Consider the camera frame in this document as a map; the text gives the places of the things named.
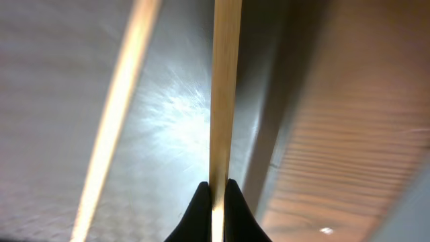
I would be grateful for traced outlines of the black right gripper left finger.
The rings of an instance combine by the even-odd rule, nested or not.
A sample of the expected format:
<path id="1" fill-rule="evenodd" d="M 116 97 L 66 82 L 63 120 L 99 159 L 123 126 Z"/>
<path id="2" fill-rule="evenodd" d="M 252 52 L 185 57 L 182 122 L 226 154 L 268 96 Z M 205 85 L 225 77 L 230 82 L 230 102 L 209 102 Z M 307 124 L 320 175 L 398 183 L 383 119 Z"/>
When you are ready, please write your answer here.
<path id="1" fill-rule="evenodd" d="M 165 242 L 210 242 L 212 202 L 208 182 L 199 183 L 182 219 Z"/>

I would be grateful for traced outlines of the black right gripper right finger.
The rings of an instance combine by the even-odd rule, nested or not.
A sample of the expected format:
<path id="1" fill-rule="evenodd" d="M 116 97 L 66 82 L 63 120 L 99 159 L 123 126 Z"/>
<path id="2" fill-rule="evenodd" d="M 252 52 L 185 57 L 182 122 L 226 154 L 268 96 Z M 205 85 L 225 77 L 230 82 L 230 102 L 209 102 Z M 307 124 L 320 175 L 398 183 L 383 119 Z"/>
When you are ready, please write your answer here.
<path id="1" fill-rule="evenodd" d="M 233 179 L 228 179 L 224 195 L 224 238 L 226 242 L 271 242 Z"/>

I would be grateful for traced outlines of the wooden chopstick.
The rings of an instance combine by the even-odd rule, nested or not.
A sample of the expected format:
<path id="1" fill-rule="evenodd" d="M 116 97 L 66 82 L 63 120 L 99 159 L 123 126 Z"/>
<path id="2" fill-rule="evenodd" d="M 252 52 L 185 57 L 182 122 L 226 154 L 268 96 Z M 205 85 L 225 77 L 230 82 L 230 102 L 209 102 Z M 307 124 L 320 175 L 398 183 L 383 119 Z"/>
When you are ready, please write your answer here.
<path id="1" fill-rule="evenodd" d="M 211 242 L 224 241 L 224 193 L 234 119 L 241 0 L 215 0 L 210 106 Z"/>
<path id="2" fill-rule="evenodd" d="M 130 11 L 89 160 L 70 242 L 84 242 L 87 238 L 161 3 L 161 0 L 137 0 Z"/>

